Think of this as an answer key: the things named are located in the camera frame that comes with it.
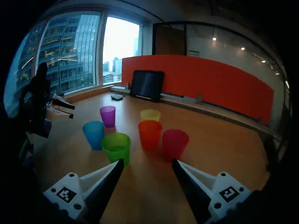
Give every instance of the green cup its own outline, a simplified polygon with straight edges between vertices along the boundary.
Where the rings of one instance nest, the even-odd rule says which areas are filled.
[[[130,144],[129,136],[123,133],[111,133],[102,139],[102,149],[107,154],[111,163],[124,160],[124,166],[129,164],[130,160]]]

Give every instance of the pink cup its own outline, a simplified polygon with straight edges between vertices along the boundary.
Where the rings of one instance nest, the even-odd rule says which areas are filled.
[[[162,153],[166,162],[171,162],[173,158],[180,159],[186,145],[189,142],[189,136],[178,129],[170,129],[163,133]]]

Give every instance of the device on windowsill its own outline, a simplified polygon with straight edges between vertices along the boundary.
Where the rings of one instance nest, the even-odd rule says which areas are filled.
[[[160,100],[164,72],[134,71],[130,96],[149,98],[153,102]]]
[[[124,96],[121,94],[111,94],[110,93],[110,95],[111,95],[112,100],[122,100],[124,98]]]

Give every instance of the red partition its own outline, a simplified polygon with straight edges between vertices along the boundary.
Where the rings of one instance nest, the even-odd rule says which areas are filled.
[[[132,84],[135,70],[163,71],[163,93],[196,98],[268,124],[273,90],[238,68],[213,60],[181,55],[148,55],[123,59],[122,85]]]

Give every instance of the table surface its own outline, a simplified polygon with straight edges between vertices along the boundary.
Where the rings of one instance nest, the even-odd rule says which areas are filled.
[[[261,190],[269,177],[262,141],[256,132],[245,127],[129,96],[112,101],[108,93],[73,105],[76,106],[73,119],[54,121],[48,139],[35,136],[36,174],[44,192],[69,172],[83,176],[108,165],[104,151],[91,149],[82,126],[89,121],[101,121],[100,107],[115,106],[115,129],[131,139],[130,164],[115,187],[102,224],[196,223],[171,163],[162,159],[161,140],[156,152],[141,148],[138,123],[144,109],[161,112],[163,131],[175,128],[189,135],[182,162],[211,175],[226,171],[250,190]]]

